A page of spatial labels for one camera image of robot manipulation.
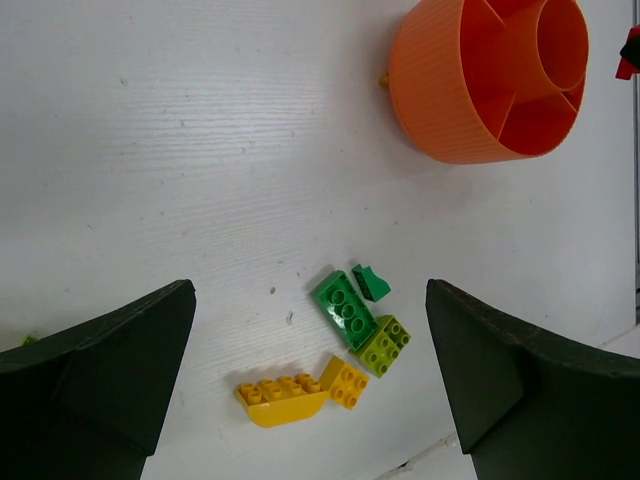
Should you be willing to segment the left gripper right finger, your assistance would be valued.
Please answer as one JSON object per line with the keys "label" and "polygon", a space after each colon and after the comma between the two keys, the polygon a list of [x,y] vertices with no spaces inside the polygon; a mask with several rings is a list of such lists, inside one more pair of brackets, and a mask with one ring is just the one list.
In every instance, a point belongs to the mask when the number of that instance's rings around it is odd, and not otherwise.
{"label": "left gripper right finger", "polygon": [[431,279],[426,313],[460,446],[480,479],[636,479],[639,362]]}

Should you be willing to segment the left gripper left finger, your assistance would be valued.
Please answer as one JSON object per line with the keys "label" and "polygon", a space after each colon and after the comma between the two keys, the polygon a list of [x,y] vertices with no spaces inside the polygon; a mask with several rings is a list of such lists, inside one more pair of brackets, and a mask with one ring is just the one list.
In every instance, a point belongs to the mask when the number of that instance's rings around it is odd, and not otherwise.
{"label": "left gripper left finger", "polygon": [[196,310],[189,280],[1,354],[4,479],[138,479]]}

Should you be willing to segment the orange divided round container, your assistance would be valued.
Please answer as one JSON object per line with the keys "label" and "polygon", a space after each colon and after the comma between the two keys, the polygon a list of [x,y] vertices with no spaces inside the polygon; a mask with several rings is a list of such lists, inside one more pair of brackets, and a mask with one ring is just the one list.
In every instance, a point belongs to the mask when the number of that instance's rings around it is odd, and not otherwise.
{"label": "orange divided round container", "polygon": [[410,141],[435,160],[539,157],[576,122],[588,57],[573,0],[421,1],[392,43],[390,100]]}

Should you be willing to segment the yellow curved lego brick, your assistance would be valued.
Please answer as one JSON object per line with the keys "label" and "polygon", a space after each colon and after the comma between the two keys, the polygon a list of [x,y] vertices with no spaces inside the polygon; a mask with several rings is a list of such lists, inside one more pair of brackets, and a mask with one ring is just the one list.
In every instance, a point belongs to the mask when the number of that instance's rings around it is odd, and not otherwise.
{"label": "yellow curved lego brick", "polygon": [[308,373],[242,383],[234,394],[249,419],[262,428],[309,419],[329,397],[320,382]]}

